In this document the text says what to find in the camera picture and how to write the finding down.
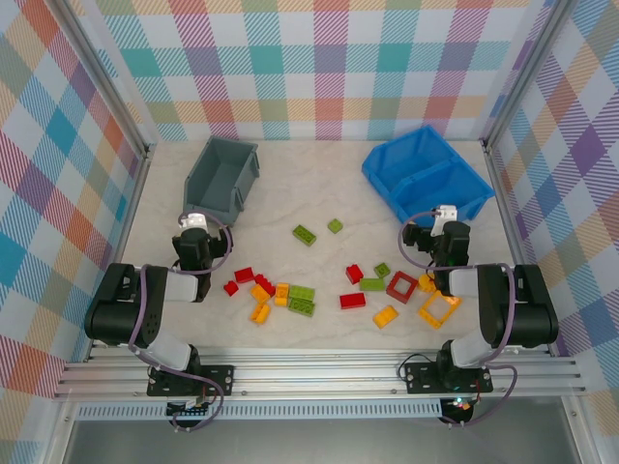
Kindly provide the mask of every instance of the gray plastic bin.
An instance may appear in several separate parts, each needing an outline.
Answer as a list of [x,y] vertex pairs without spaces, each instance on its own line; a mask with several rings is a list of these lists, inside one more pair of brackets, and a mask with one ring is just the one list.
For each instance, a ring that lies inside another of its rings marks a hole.
[[185,210],[207,210],[234,224],[260,175],[255,143],[211,137],[185,181]]

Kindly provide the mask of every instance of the lime green lego brick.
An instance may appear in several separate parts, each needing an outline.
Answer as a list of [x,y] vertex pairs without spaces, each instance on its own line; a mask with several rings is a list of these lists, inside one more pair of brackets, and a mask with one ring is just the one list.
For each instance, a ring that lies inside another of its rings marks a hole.
[[288,297],[296,300],[306,300],[308,302],[313,302],[313,297],[316,294],[316,291],[313,288],[309,287],[301,287],[299,285],[290,285],[290,291],[288,292]]
[[301,224],[297,225],[294,228],[294,230],[292,231],[292,235],[294,235],[297,239],[306,244],[308,247],[311,247],[311,244],[316,241],[316,236],[309,232],[308,229],[306,229]]
[[374,268],[374,272],[379,278],[384,278],[391,273],[391,269],[385,263],[380,263]]
[[296,300],[294,298],[290,299],[290,303],[288,304],[288,309],[293,312],[298,312],[299,314],[303,314],[304,316],[311,317],[313,316],[313,310],[316,305],[312,302],[308,302],[306,300]]
[[362,278],[359,289],[362,292],[382,292],[385,290],[385,281],[382,278]]
[[327,224],[327,227],[329,228],[330,231],[332,231],[334,234],[337,234],[338,232],[340,232],[341,229],[344,228],[344,224],[342,224],[339,219],[333,219],[331,222],[329,222]]

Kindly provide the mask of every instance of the mounting plate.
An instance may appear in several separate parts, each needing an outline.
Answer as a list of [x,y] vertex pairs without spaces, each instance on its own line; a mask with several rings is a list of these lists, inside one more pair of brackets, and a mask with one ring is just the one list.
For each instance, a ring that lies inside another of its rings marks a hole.
[[[487,369],[465,369],[475,370],[479,374],[476,375],[476,380],[479,382],[479,392],[490,393],[493,390],[492,379],[489,376]],[[404,379],[406,379],[406,391],[408,394],[419,393],[477,393],[477,384],[463,382],[458,385],[456,390],[448,390],[443,387],[438,376],[438,370],[435,362],[408,362],[404,365]]]
[[[199,375],[219,384],[224,396],[232,394],[233,365],[202,365]],[[157,371],[154,368],[149,369],[148,376],[149,383],[146,389],[148,396],[202,396],[203,382]],[[206,387],[207,396],[213,396],[216,392],[215,387],[210,385]]]

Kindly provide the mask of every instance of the red square frame brick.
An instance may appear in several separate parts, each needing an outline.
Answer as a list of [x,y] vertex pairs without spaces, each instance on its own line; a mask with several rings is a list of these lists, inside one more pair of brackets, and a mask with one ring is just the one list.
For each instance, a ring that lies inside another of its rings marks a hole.
[[[398,282],[400,280],[405,280],[408,283],[410,283],[410,286],[408,287],[408,290],[406,290],[406,293],[400,293],[398,290],[396,290],[396,286],[398,285]],[[403,305],[406,305],[408,303],[408,300],[410,300],[410,296],[413,294],[413,291],[415,290],[416,287],[417,287],[417,279],[411,277],[408,274],[403,273],[402,271],[397,271],[396,274],[394,275],[394,278],[392,278],[391,282],[389,282],[389,285],[387,286],[386,291],[387,291],[387,295],[389,295],[392,298],[395,298]]]

